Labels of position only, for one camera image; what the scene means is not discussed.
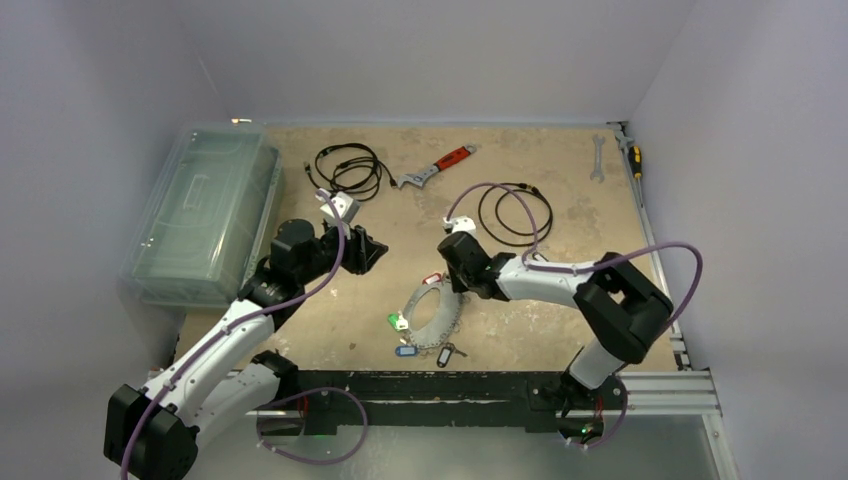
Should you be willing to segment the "large metal key ring plate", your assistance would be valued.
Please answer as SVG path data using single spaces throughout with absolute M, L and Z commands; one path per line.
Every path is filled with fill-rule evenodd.
M 420 300 L 432 291 L 439 295 L 439 305 L 433 317 L 421 328 L 406 328 L 407 342 L 420 350 L 433 349 L 444 344 L 459 324 L 464 296 L 453 291 L 449 279 L 422 284 L 399 311 L 400 317 L 411 321 Z

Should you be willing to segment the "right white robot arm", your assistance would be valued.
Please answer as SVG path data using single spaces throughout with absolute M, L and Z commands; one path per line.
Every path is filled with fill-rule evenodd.
M 624 366 L 642 362 L 674 310 L 668 296 L 615 252 L 596 263 L 534 263 L 514 253 L 490 256 L 465 231 L 449 234 L 437 251 L 457 293 L 539 301 L 582 314 L 595 339 L 576 354 L 561 381 L 564 399 L 576 407 L 596 399 Z

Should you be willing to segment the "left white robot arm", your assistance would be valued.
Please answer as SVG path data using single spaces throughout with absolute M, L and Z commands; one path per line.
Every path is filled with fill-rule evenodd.
M 339 269 L 363 275 L 388 246 L 361 226 L 326 224 L 317 236 L 303 219 L 280 225 L 262 259 L 222 319 L 182 358 L 140 388 L 122 385 L 107 407 L 105 456 L 127 479 L 182 479 L 200 450 L 234 420 L 259 407 L 284 409 L 332 392 L 302 389 L 299 369 L 274 351 L 230 372 L 310 297 L 308 283 L 329 283 Z

